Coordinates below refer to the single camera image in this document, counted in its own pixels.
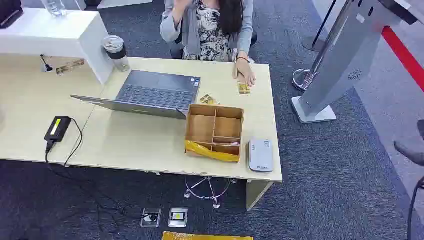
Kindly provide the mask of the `person's left hand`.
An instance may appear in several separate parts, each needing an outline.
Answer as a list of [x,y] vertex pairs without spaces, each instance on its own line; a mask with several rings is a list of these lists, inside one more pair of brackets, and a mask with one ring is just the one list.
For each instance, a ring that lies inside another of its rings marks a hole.
[[249,87],[252,87],[256,83],[256,77],[253,73],[250,62],[245,57],[238,57],[233,66],[232,76],[235,80],[238,80]]

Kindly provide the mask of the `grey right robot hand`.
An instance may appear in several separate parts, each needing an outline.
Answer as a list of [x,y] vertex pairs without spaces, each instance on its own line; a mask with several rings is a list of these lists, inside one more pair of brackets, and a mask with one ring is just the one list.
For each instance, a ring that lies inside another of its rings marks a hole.
[[[422,139],[424,139],[424,120],[419,120],[417,122],[417,129],[419,132],[419,135]],[[393,142],[394,148],[402,154],[404,157],[409,159],[414,164],[423,167],[424,166],[424,153],[411,150],[410,148],[406,147],[404,144],[400,143],[399,141]]]

